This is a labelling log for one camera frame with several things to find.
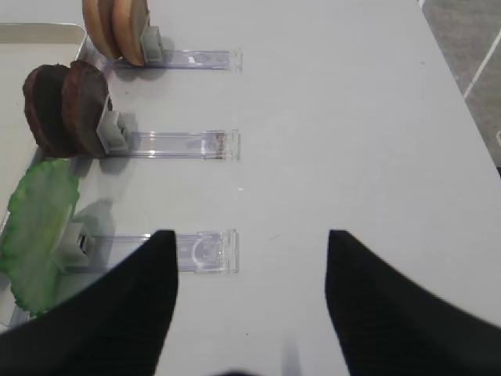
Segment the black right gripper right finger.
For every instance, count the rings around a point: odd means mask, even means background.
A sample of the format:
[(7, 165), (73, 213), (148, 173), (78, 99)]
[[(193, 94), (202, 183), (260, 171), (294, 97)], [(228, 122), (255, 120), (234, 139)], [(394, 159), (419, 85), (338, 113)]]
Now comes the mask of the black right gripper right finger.
[(346, 230), (329, 234), (326, 304), (351, 375), (498, 375), (500, 329), (433, 295)]

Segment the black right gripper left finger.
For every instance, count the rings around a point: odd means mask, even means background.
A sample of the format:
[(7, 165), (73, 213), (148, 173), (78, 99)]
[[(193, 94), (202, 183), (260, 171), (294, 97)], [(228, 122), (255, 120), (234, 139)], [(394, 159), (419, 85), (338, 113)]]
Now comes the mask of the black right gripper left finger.
[(1, 336), (3, 375), (153, 375), (175, 311), (175, 232), (159, 230), (105, 276)]

